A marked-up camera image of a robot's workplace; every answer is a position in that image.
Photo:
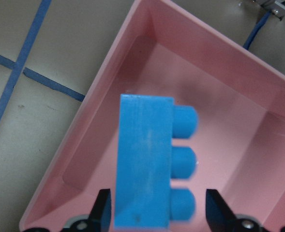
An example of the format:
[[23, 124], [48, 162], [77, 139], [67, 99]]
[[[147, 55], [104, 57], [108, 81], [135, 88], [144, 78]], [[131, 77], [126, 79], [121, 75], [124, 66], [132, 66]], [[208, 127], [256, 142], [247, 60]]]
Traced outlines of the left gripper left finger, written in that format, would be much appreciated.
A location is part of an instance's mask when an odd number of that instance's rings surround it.
[[25, 232], [107, 232], [111, 222], [111, 189], [85, 193], [66, 189], [39, 197], [23, 216]]

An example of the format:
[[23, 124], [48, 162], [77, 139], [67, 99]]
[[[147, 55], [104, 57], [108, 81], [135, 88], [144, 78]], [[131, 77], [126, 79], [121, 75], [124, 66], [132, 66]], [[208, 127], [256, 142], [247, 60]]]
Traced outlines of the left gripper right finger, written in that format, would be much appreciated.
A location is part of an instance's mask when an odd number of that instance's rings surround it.
[[[216, 189], [206, 190], [206, 220], [212, 232], [267, 232], [255, 217], [234, 214]], [[272, 209], [265, 225], [285, 232], [285, 193]]]

